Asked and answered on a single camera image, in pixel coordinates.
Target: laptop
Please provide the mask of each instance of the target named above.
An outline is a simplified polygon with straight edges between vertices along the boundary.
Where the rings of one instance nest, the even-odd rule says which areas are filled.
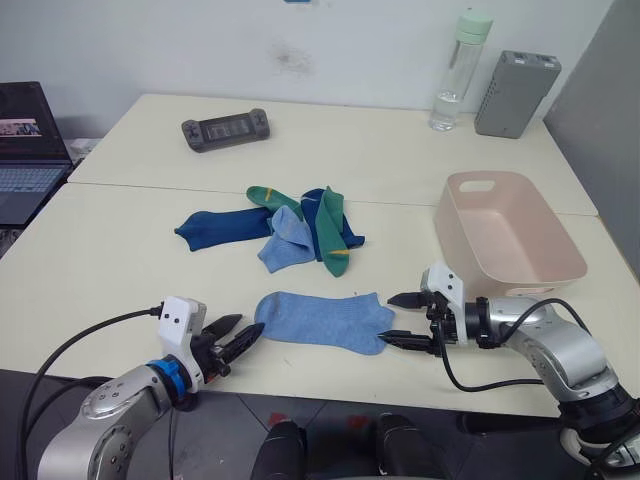
[[[70,170],[40,83],[0,83],[0,228],[26,226]]]

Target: green sock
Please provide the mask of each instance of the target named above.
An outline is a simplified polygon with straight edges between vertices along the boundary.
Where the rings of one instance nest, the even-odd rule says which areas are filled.
[[[349,249],[340,236],[343,203],[344,197],[327,187],[320,199],[316,215],[316,231],[322,261],[334,277],[342,275],[349,265]]]
[[[247,197],[256,205],[267,207],[271,213],[276,213],[276,210],[286,205],[293,210],[300,220],[304,219],[300,204],[273,188],[249,187],[247,189]]]

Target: red marking on floor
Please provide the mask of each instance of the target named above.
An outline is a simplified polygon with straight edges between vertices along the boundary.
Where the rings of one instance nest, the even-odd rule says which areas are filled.
[[[280,423],[281,421],[286,420],[287,418],[289,418],[289,416],[285,415],[284,413],[273,412],[269,417],[268,425],[270,427],[273,427],[276,423]]]
[[[349,426],[349,428],[360,430],[368,423],[369,417],[365,417],[364,415],[349,415],[347,417],[347,425]]]

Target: sock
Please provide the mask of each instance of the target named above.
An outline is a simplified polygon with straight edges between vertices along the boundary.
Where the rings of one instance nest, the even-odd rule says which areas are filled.
[[[340,236],[342,222],[336,224],[336,218],[342,218],[341,204],[343,200],[342,195],[327,187],[322,194],[316,214],[316,232],[320,255],[322,255],[325,267],[334,277],[341,276],[349,266],[349,250]]]
[[[258,253],[270,273],[315,258],[309,226],[283,205],[271,219],[273,236]]]
[[[320,206],[320,199],[322,198],[322,194],[324,193],[323,188],[316,188],[314,190],[309,190],[302,196],[302,201],[300,202],[302,205],[302,213],[304,214],[304,218],[309,224],[309,228],[311,229],[311,235],[313,237],[313,248],[316,252],[316,260],[318,262],[322,261],[322,255],[320,254],[320,246],[318,245],[318,233],[316,232],[316,215],[318,213],[318,207]],[[342,240],[344,240],[344,244],[347,248],[360,247],[364,243],[364,237],[360,235],[354,235],[351,231],[351,227],[349,226],[349,222],[347,221],[347,217],[342,215]]]
[[[182,226],[174,230],[189,244],[192,252],[201,248],[238,242],[252,238],[268,237],[271,229],[267,208],[252,208],[238,212],[196,212]]]
[[[271,213],[276,211],[283,205],[289,207],[298,216],[300,220],[302,216],[302,209],[300,204],[295,200],[283,195],[277,190],[268,187],[249,187],[247,189],[247,197],[256,205],[261,207],[267,207]]]
[[[265,324],[262,336],[272,340],[376,355],[385,347],[377,335],[391,328],[393,317],[376,293],[331,299],[275,292],[260,300],[254,318]]]

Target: green bottle cap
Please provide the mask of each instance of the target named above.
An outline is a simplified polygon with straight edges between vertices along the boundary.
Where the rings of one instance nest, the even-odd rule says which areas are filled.
[[[493,18],[469,9],[458,19],[456,40],[471,45],[482,45],[489,35],[491,25]]]

